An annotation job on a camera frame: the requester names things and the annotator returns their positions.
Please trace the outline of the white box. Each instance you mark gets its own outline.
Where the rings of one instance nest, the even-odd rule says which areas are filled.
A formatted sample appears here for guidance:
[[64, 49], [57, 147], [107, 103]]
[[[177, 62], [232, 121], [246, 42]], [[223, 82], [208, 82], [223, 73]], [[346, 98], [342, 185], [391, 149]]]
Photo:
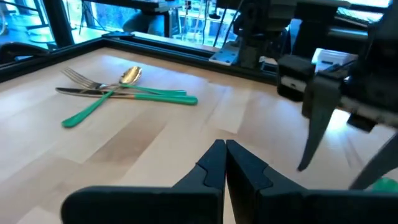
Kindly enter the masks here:
[[325, 64], [345, 64], [352, 60], [356, 60], [358, 56], [356, 54], [349, 54], [346, 52], [340, 52], [335, 50], [327, 50], [327, 49], [316, 49], [313, 57], [312, 63], [325, 63]]

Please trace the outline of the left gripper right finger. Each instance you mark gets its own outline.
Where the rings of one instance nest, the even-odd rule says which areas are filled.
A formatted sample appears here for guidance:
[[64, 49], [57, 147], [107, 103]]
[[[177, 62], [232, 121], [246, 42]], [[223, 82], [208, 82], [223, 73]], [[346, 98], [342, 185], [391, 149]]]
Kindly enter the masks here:
[[306, 189], [236, 141], [226, 147], [236, 224], [398, 224], [398, 194]]

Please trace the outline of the black desk leg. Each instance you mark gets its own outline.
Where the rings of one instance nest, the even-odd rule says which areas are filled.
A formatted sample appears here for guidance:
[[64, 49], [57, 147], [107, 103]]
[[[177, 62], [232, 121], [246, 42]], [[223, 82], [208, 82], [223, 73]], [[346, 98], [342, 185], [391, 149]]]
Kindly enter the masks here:
[[62, 0], [42, 0], [53, 38], [58, 47], [74, 45], [72, 28]]

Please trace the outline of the black aluminium table frame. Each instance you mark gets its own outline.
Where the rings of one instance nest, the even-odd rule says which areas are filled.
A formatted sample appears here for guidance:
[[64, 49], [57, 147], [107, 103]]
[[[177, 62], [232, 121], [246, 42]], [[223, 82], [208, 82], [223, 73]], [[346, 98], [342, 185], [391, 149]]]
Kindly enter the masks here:
[[234, 65], [227, 66], [209, 61], [209, 58], [213, 55], [213, 52], [209, 50], [169, 44], [142, 37], [127, 36], [120, 39], [99, 37], [80, 44], [54, 50], [43, 57], [27, 58], [18, 62], [0, 65], [0, 83], [105, 47], [202, 68], [212, 72], [224, 73], [270, 85], [277, 84], [275, 65], [271, 65], [271, 70], [255, 70]]

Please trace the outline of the gold knife green handle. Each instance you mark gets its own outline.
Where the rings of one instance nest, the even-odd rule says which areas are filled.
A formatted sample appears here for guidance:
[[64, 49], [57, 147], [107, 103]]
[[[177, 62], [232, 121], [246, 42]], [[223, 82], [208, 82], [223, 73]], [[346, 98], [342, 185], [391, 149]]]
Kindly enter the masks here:
[[[93, 97], [93, 98], [101, 98], [102, 96], [110, 93], [110, 91], [101, 91], [101, 90], [84, 90], [79, 88], [63, 88], [56, 87], [57, 92], [73, 95], [73, 96], [83, 96], [83, 97]], [[154, 95], [154, 94], [144, 94], [144, 93], [118, 93], [114, 92], [110, 95], [111, 98], [120, 98], [120, 99], [132, 99], [132, 100], [149, 100], [149, 101], [160, 101], [166, 103], [176, 103], [182, 105], [197, 105], [198, 98], [195, 96], [167, 96], [167, 95]]]

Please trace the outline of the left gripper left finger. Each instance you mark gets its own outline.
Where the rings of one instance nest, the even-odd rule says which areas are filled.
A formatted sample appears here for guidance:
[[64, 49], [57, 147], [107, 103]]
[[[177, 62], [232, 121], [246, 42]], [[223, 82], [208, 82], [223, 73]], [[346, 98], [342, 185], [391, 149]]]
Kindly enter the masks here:
[[172, 187], [91, 186], [70, 194], [63, 224], [222, 224], [226, 143], [216, 140]]

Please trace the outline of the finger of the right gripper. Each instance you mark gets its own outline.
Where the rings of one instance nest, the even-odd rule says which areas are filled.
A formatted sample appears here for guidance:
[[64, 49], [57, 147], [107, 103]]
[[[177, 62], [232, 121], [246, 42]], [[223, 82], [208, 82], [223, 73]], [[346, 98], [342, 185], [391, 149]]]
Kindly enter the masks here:
[[339, 81], [315, 77], [306, 87], [302, 114], [307, 115], [310, 122], [308, 138], [298, 171], [303, 171], [309, 166], [340, 98]]
[[364, 190], [389, 171], [396, 168], [398, 168], [398, 133], [395, 133], [395, 135], [380, 148], [378, 153], [359, 173], [349, 189]]

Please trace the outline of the person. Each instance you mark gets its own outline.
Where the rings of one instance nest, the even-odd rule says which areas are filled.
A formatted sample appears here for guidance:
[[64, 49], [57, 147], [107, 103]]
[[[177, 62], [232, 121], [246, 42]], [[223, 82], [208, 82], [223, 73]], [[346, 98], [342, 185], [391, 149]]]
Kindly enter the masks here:
[[164, 16], [146, 14], [139, 11], [133, 14], [122, 26], [124, 32], [143, 32], [165, 37]]

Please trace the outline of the gold fork green handle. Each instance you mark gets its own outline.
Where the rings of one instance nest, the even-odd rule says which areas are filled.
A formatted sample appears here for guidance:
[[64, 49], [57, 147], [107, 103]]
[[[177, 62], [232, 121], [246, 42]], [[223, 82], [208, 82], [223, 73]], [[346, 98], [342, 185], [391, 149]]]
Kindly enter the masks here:
[[141, 86], [137, 86], [136, 83], [140, 79], [142, 75], [141, 67], [131, 67], [127, 69], [123, 75], [120, 77], [117, 83], [98, 83], [95, 82], [80, 73], [74, 71], [71, 68], [65, 68], [62, 73], [66, 75], [70, 80], [77, 83], [88, 90], [107, 90], [107, 89], [117, 89], [117, 88], [131, 88], [139, 91], [144, 91], [157, 95], [170, 95], [170, 96], [185, 96], [187, 92], [184, 90], [160, 90], [153, 88], [145, 88]]

